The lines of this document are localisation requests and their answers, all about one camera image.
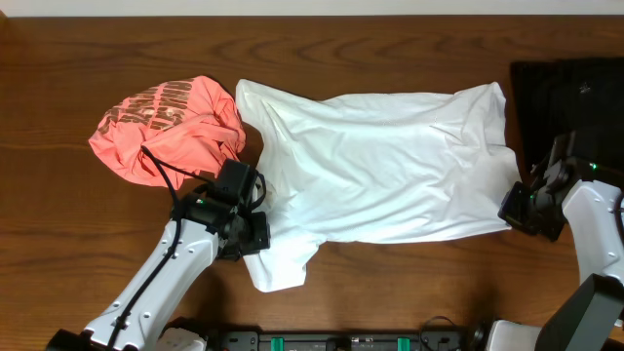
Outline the white t-shirt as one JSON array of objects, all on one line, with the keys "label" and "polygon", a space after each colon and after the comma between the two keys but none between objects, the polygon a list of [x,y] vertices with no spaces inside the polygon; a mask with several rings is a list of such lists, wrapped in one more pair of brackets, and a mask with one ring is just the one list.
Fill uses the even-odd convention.
[{"label": "white t-shirt", "polygon": [[301,286],[326,242],[440,242],[507,227],[498,210],[520,173],[497,83],[312,100],[242,80],[236,103],[263,141],[270,246],[245,260],[261,292]]}]

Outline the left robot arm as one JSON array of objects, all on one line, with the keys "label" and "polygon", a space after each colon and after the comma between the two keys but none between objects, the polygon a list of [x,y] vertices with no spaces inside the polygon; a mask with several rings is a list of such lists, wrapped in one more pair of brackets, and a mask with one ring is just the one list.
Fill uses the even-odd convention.
[{"label": "left robot arm", "polygon": [[270,246],[264,176],[228,160],[216,180],[174,196],[160,242],[120,295],[83,331],[58,330],[50,350],[153,350],[193,282],[219,259]]}]

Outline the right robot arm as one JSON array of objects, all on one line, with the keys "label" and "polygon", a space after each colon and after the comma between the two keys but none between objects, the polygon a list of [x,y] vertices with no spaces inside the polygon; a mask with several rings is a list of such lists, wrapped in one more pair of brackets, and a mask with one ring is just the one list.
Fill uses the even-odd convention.
[{"label": "right robot arm", "polygon": [[556,241],[571,231],[580,285],[543,327],[497,320],[474,335],[478,350],[623,351],[611,338],[623,325],[623,130],[587,128],[559,135],[517,182],[498,215],[513,228]]}]

